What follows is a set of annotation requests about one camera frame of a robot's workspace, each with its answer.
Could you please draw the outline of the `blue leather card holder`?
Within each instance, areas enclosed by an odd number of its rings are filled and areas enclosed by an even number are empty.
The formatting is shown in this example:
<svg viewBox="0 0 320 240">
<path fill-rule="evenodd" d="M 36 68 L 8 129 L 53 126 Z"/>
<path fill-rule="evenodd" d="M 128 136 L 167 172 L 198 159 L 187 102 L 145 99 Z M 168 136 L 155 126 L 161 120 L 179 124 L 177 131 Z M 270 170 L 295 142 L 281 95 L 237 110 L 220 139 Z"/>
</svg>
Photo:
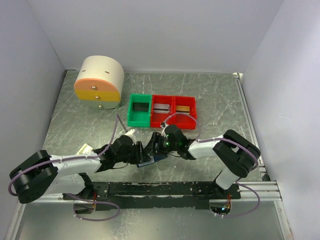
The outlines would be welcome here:
<svg viewBox="0 0 320 240">
<path fill-rule="evenodd" d="M 149 156 L 149 160 L 147 162 L 144 162 L 144 163 L 139 163 L 137 164 L 136 166 L 138 168 L 141 168 L 141 167 L 145 167 L 145 166 L 148 166 L 148 165 L 151 165 L 151 164 L 154 164 L 154 163 L 157 163 L 161 160 L 164 160 L 168 157 L 167 154 L 157 154 L 157 155 L 150 155 Z"/>
</svg>

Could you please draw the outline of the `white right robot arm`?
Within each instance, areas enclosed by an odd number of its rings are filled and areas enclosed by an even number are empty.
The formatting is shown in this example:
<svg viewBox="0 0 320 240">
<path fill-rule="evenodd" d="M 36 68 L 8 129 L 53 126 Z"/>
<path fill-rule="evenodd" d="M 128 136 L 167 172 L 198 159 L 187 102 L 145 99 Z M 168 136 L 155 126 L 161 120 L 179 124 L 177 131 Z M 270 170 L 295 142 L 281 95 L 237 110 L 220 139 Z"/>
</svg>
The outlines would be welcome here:
<svg viewBox="0 0 320 240">
<path fill-rule="evenodd" d="M 223 199 L 229 194 L 232 184 L 256 169 L 261 156 L 255 145 L 232 129 L 218 137 L 191 139 L 175 124 L 167 125 L 161 133 L 153 132 L 144 150 L 154 157 L 176 152 L 185 160 L 218 157 L 225 165 L 212 186 L 212 193 L 218 199 Z"/>
</svg>

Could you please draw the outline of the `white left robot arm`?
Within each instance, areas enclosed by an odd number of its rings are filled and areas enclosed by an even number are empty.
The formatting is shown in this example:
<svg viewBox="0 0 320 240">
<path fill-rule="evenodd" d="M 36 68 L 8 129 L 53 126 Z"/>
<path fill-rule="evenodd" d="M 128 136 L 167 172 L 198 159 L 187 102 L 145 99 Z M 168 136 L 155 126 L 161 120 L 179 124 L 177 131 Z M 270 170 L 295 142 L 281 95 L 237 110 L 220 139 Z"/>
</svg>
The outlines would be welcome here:
<svg viewBox="0 0 320 240">
<path fill-rule="evenodd" d="M 142 142 L 129 135 L 80 155 L 50 155 L 39 150 L 11 171 L 8 190 L 21 204 L 49 194 L 68 193 L 86 200 L 94 192 L 87 173 L 111 170 L 117 163 L 140 165 L 150 159 Z"/>
</svg>

